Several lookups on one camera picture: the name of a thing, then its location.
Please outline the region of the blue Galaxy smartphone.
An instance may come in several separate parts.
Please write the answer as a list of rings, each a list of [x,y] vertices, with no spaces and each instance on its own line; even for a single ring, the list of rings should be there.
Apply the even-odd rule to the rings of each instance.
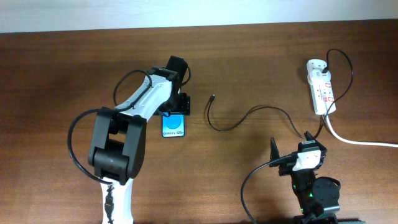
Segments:
[[[162,136],[164,138],[182,138],[185,136],[185,117],[181,114],[172,114],[162,117]]]

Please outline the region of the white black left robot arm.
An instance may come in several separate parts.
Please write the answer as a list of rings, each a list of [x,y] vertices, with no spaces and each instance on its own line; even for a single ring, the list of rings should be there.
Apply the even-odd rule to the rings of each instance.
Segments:
[[[133,223],[132,184],[144,162],[147,123],[152,116],[190,114],[190,97],[181,91],[190,74],[183,58],[171,56],[165,67],[145,71],[125,102],[97,112],[88,163],[101,181],[103,223]]]

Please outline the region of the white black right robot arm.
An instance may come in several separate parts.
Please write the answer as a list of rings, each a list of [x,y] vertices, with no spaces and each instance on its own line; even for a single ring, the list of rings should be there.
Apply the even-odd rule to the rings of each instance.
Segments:
[[[338,223],[335,213],[340,210],[340,181],[331,177],[317,177],[315,172],[323,165],[327,148],[310,133],[298,143],[298,149],[280,156],[275,139],[270,139],[271,167],[279,168],[280,176],[290,176],[291,186],[298,199],[302,214],[293,217],[294,223]]]

